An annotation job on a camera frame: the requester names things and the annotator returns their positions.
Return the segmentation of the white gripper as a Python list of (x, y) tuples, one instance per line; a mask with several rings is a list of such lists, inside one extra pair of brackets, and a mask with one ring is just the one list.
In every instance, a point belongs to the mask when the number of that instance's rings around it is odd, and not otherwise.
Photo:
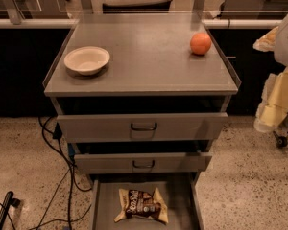
[[(261, 52), (272, 52), (275, 48), (277, 31), (278, 27), (272, 28), (254, 42), (253, 48)], [(288, 67), (278, 75), (269, 75), (262, 99), (268, 105), (263, 103), (259, 105), (253, 127), (259, 132), (270, 133), (279, 127), (288, 114)]]

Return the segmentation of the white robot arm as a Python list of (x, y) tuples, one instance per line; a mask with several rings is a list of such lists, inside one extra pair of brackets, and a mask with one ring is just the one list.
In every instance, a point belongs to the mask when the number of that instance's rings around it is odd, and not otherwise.
[(285, 67), (280, 74), (266, 79), (254, 121), (254, 128), (263, 133), (276, 130), (288, 115), (288, 14), (281, 23), (253, 44), (257, 51), (274, 53), (275, 61)]

